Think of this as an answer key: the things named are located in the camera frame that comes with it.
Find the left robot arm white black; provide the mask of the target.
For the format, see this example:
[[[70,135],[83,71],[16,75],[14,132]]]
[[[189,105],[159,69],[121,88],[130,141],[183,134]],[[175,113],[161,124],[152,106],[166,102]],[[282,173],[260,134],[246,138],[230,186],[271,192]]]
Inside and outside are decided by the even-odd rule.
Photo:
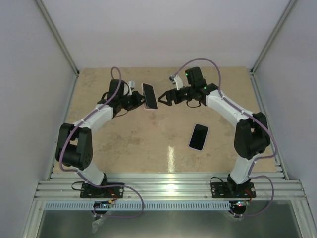
[[[93,134],[122,109],[128,112],[145,103],[145,96],[134,91],[134,86],[134,81],[111,80],[109,90],[88,115],[59,129],[55,159],[63,172],[74,172],[83,179],[82,192],[97,198],[108,194],[107,176],[92,162]]]

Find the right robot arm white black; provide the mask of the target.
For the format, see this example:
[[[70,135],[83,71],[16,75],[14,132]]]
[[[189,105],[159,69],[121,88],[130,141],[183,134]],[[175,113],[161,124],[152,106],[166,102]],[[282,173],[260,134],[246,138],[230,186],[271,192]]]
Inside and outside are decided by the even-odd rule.
[[[167,106],[198,101],[218,112],[235,128],[233,146],[237,159],[227,177],[226,189],[231,197],[238,198],[250,185],[253,167],[272,142],[266,116],[262,112],[246,110],[232,101],[223,93],[220,84],[207,84],[199,67],[186,70],[185,75],[188,86],[184,86],[178,73],[175,73],[169,78],[175,89],[165,91],[158,101]]]

